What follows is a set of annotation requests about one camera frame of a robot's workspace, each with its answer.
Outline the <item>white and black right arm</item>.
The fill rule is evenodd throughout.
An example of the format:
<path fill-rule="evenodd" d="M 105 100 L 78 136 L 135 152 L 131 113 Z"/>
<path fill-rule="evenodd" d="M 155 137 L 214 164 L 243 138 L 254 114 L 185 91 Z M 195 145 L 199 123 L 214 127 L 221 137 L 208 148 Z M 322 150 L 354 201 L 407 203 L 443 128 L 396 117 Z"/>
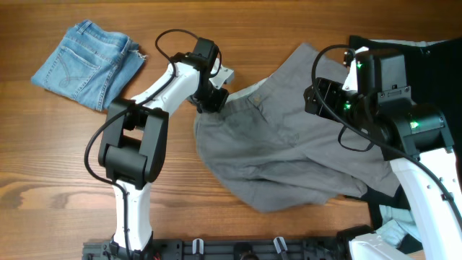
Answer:
<path fill-rule="evenodd" d="M 443 112 L 411 98 L 405 59 L 393 49 L 345 50 L 344 83 L 313 75 L 308 113 L 339 122 L 381 149 L 411 207 L 428 259 L 461 257 L 461 187 Z"/>

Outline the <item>grey cotton shorts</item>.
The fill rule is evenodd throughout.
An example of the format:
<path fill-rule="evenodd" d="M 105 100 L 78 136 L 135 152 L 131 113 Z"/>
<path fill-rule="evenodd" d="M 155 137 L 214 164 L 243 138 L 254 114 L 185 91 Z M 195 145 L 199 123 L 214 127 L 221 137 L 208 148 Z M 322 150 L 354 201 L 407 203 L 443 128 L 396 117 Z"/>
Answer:
<path fill-rule="evenodd" d="M 196 150 L 219 182 L 259 212 L 325 204 L 399 186 L 378 147 L 340 123 L 305 111 L 313 75 L 343 81 L 347 70 L 303 43 L 268 78 L 232 94 L 218 113 L 197 115 Z"/>

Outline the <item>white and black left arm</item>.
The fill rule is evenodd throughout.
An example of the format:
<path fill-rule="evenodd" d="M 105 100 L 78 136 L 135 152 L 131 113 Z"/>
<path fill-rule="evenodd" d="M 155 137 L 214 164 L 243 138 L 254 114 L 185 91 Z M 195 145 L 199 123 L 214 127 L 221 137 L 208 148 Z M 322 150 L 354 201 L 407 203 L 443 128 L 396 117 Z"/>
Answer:
<path fill-rule="evenodd" d="M 199 113 L 220 111 L 229 95 L 223 85 L 231 76 L 221 65 L 219 47 L 198 38 L 193 51 L 170 57 L 167 71 L 146 92 L 110 104 L 98 162 L 115 192 L 112 256 L 152 258 L 150 189 L 165 161 L 169 119 L 184 100 Z"/>

